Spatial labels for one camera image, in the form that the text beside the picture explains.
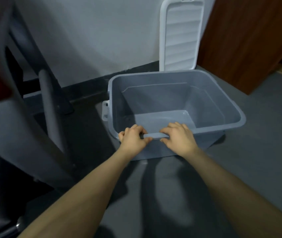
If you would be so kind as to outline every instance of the white lid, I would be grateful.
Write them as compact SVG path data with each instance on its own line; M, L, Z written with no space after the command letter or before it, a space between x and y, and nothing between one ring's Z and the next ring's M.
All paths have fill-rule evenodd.
M195 69L204 0L164 0L160 11L160 71Z

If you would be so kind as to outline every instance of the floor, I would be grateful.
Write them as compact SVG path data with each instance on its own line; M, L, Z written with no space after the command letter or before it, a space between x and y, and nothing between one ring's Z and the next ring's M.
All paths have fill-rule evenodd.
M227 131L207 153L282 210L282 75L271 74L250 96L215 78L243 110L247 122ZM77 100L73 103L75 112L63 117L69 153L77 164L79 179L119 146L100 119L100 100L106 98L105 93L100 93ZM31 222L59 196L51 192L31 201L26 221ZM171 156L133 161L127 166L96 236L235 235L193 168L181 158Z

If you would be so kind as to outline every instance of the wooden door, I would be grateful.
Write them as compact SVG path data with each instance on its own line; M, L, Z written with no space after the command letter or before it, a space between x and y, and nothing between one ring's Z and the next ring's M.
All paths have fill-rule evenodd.
M216 0L198 65L250 94L282 59L282 0Z

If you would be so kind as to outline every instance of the left hand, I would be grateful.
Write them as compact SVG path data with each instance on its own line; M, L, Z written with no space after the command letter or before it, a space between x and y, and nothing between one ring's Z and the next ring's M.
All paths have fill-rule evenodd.
M123 154L127 155L130 159L134 158L153 140L152 137L141 139L140 133L147 134L147 131L137 124L120 132L119 140L121 145L118 151L123 152Z

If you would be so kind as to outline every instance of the plastic bin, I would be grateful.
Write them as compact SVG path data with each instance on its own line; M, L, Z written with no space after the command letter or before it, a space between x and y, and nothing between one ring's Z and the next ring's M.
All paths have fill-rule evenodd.
M227 129L245 124L241 109L208 73L200 70L117 75L108 84L103 102L104 121L110 134L133 124L142 125L154 141L136 159L174 155L159 139L169 122L186 124L198 145L208 148Z

